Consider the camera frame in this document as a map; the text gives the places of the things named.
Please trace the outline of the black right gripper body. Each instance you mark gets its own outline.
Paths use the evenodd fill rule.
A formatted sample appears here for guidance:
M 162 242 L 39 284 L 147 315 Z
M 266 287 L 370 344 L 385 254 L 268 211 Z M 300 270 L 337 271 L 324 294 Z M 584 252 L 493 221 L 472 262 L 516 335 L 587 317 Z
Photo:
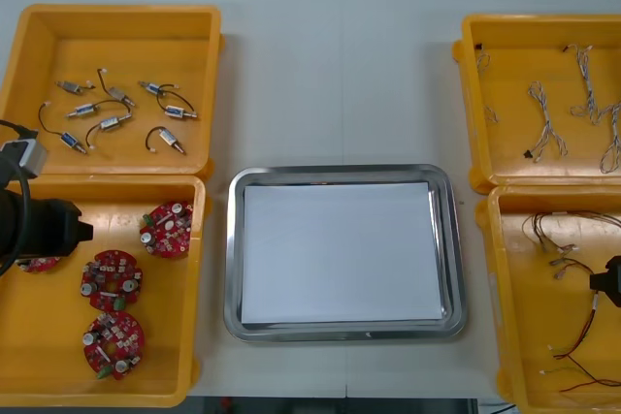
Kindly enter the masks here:
M 606 264 L 605 294 L 615 306 L 621 306 L 621 257 L 612 257 Z

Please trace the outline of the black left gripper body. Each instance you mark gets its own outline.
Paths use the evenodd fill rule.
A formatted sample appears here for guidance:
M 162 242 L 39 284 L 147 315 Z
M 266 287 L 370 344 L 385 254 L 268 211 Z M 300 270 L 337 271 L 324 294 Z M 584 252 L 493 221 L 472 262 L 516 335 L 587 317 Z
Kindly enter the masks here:
M 80 242 L 82 212 L 59 199 L 33 200 L 26 257 L 67 257 Z

